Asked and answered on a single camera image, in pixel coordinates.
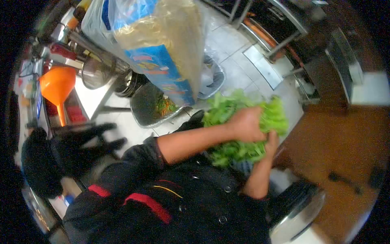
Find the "green vegetable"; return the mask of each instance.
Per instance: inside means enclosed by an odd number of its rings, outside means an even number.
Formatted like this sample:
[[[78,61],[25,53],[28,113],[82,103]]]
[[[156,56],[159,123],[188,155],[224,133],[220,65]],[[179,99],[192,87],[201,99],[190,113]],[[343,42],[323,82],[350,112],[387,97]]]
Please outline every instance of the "green vegetable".
[[[204,127],[226,123],[235,112],[242,108],[260,106],[263,114],[260,118],[259,128],[262,132],[268,133],[271,129],[276,130],[279,135],[287,133],[289,123],[284,113],[283,104],[279,97],[273,96],[267,102],[254,103],[244,95],[242,89],[235,90],[231,96],[222,96],[221,93],[208,101],[211,109],[203,117]],[[258,162],[265,156],[265,141],[256,143],[244,143],[231,141],[214,147],[213,165],[228,167],[234,160],[236,162]]]
[[[168,97],[164,97],[162,94],[157,98],[156,102],[156,112],[160,116],[165,116],[171,112],[177,110],[177,105],[172,102]]]

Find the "leafy greens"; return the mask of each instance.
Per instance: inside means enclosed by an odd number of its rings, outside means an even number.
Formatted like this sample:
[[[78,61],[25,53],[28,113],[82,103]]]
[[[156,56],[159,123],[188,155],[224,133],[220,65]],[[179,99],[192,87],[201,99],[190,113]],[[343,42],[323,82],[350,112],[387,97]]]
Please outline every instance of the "leafy greens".
[[[263,113],[260,118],[259,127],[264,133],[271,129],[276,130],[279,135],[287,133],[289,123],[284,113],[283,104],[279,97],[273,96],[267,102],[254,103],[244,95],[242,89],[235,90],[231,96],[222,96],[221,93],[208,100],[211,109],[203,117],[204,127],[226,123],[235,112],[246,107],[260,106]],[[214,166],[228,167],[234,160],[236,162],[258,162],[265,156],[266,141],[255,143],[244,143],[231,141],[214,147],[211,154]]]

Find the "orange funnel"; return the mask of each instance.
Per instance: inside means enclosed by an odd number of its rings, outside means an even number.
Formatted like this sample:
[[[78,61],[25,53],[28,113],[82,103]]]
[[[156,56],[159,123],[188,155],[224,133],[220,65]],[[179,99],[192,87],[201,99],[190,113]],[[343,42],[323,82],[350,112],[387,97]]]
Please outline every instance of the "orange funnel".
[[[65,126],[64,102],[76,83],[76,70],[70,67],[55,67],[39,80],[42,96],[57,106],[61,126]]]

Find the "jacket button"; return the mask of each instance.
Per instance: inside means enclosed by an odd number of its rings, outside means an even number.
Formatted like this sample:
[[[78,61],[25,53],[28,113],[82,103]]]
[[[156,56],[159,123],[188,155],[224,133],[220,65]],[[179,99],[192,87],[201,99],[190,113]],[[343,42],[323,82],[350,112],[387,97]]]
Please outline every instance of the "jacket button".
[[[225,224],[227,222],[227,218],[225,216],[220,216],[218,220],[221,224]]]
[[[232,188],[230,186],[227,186],[227,187],[224,188],[224,191],[226,193],[230,193],[230,192],[232,192]]]
[[[180,211],[180,212],[184,212],[184,211],[186,211],[186,210],[187,210],[186,206],[184,206],[184,205],[179,205],[179,211]]]

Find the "red stripe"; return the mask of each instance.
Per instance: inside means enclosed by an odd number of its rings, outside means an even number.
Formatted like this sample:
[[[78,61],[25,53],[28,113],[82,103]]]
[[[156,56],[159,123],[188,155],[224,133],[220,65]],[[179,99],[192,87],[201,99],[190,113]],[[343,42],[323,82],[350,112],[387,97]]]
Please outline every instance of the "red stripe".
[[[152,211],[157,215],[157,217],[159,217],[165,224],[169,224],[169,222],[172,219],[168,211],[150,196],[139,194],[139,193],[133,193],[125,199],[123,205],[126,205],[127,200],[135,200],[146,204],[149,208],[152,209]]]
[[[183,187],[179,186],[178,184],[176,184],[175,182],[172,182],[172,181],[169,181],[169,180],[158,180],[158,181],[169,182],[169,183],[174,184],[174,185],[177,186],[177,187],[183,188]]]
[[[90,187],[88,187],[88,190],[93,191],[93,192],[97,193],[99,196],[104,197],[104,198],[111,195],[111,193],[108,190],[106,190],[98,185],[91,185]]]

